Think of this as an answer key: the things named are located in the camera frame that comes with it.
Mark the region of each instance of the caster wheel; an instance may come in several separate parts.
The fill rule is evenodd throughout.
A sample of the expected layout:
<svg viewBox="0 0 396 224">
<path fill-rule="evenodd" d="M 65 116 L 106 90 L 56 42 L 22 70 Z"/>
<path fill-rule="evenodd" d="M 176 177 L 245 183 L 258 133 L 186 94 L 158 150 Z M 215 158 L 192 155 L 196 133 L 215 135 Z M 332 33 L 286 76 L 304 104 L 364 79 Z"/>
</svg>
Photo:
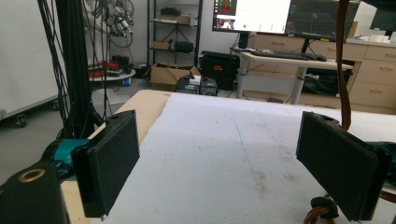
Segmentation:
<svg viewBox="0 0 396 224">
<path fill-rule="evenodd" d="M 27 124 L 26 117 L 25 117 L 24 115 L 18 115 L 18 116 L 15 118 L 15 124 L 16 124 L 18 127 L 20 127 L 20 128 L 26 127 L 26 124 Z"/>
<path fill-rule="evenodd" d="M 52 103 L 52 110 L 53 111 L 59 111 L 59 104 L 57 101 Z"/>
</svg>

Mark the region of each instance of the desk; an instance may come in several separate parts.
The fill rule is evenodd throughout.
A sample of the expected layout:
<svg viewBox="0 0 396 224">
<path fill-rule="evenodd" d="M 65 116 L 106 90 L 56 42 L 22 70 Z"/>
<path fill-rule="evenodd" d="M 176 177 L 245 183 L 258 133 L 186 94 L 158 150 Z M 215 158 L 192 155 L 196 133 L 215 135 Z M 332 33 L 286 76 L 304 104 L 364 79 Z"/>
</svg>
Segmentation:
<svg viewBox="0 0 396 224">
<path fill-rule="evenodd" d="M 279 93 L 291 93 L 291 104 L 296 105 L 300 98 L 308 67 L 331 70 L 337 69 L 337 63 L 260 57 L 248 52 L 241 52 L 239 55 L 241 58 L 241 65 L 239 68 L 238 89 L 236 92 L 236 98 L 238 99 L 242 97 L 243 91 L 273 91 Z M 248 63 L 250 61 L 279 65 L 295 65 L 299 67 L 299 70 L 296 78 L 249 75 L 247 72 Z M 343 64 L 343 69 L 352 68 L 353 67 L 350 65 Z"/>
<path fill-rule="evenodd" d="M 339 110 L 164 91 L 140 91 L 120 111 L 128 109 L 136 110 L 141 158 L 105 223 L 302 223 L 324 193 L 295 159 L 301 113 L 340 119 Z M 395 141 L 396 117 L 352 118 L 359 138 Z M 89 223 L 77 183 L 62 187 L 72 223 Z M 391 223 L 395 211 L 380 200 L 365 223 Z M 336 221 L 349 223 L 342 214 Z"/>
</svg>

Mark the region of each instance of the desk leg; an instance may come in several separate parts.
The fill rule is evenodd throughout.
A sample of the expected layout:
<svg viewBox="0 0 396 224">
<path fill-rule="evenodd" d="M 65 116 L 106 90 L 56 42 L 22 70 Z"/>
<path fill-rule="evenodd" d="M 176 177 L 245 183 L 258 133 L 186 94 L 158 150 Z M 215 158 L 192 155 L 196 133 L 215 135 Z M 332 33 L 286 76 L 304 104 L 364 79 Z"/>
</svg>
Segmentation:
<svg viewBox="0 0 396 224">
<path fill-rule="evenodd" d="M 240 67 L 239 67 L 239 74 L 238 74 L 238 88 L 236 90 L 236 98 L 241 99 L 242 93 L 244 92 L 245 88 L 245 78 L 247 77 L 247 70 L 248 70 L 248 60 L 240 57 Z"/>
<path fill-rule="evenodd" d="M 300 95 L 301 95 L 301 90 L 303 89 L 304 79 L 306 76 L 307 69 L 308 68 L 306 68 L 306 67 L 299 68 L 299 75 L 297 76 L 297 80 L 296 80 L 296 83 L 295 83 L 294 89 L 293 89 L 293 97 L 291 98 L 291 102 L 290 102 L 292 105 L 298 104 L 298 101 L 299 101 Z"/>
</svg>

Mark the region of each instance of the cardboard box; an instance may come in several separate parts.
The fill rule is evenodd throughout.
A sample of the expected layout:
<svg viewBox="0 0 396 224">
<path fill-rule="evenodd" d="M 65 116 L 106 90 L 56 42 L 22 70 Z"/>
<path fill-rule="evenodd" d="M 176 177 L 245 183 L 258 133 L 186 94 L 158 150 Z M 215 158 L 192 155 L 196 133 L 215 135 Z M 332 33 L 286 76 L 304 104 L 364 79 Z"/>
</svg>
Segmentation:
<svg viewBox="0 0 396 224">
<path fill-rule="evenodd" d="M 151 66 L 151 88 L 156 91 L 175 91 L 179 79 L 188 75 L 200 76 L 198 68 L 190 65 L 157 63 Z"/>
<path fill-rule="evenodd" d="M 160 15 L 161 20 L 176 21 L 179 24 L 190 25 L 190 16 Z"/>
<path fill-rule="evenodd" d="M 154 49 L 170 49 L 171 44 L 169 44 L 168 42 L 164 42 L 164 41 L 154 41 L 153 48 Z"/>
<path fill-rule="evenodd" d="M 353 38 L 355 36 L 356 29 L 358 28 L 358 22 L 353 21 L 352 25 L 350 26 L 349 33 L 347 34 L 348 38 Z"/>
</svg>

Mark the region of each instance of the monitor screen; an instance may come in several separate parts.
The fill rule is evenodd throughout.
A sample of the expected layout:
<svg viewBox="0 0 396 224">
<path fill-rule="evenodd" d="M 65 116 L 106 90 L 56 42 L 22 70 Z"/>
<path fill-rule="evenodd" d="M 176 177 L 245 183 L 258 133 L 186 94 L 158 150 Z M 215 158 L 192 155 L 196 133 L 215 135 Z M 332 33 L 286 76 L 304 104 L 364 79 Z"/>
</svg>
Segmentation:
<svg viewBox="0 0 396 224">
<path fill-rule="evenodd" d="M 215 0 L 213 31 L 285 34 L 290 0 Z"/>
<path fill-rule="evenodd" d="M 396 13 L 394 11 L 378 9 L 374 15 L 370 29 L 393 32 L 396 31 L 395 21 Z"/>
<path fill-rule="evenodd" d="M 335 41 L 337 0 L 291 0 L 286 34 L 308 39 Z M 360 1 L 350 1 L 346 12 L 345 38 Z"/>
</svg>

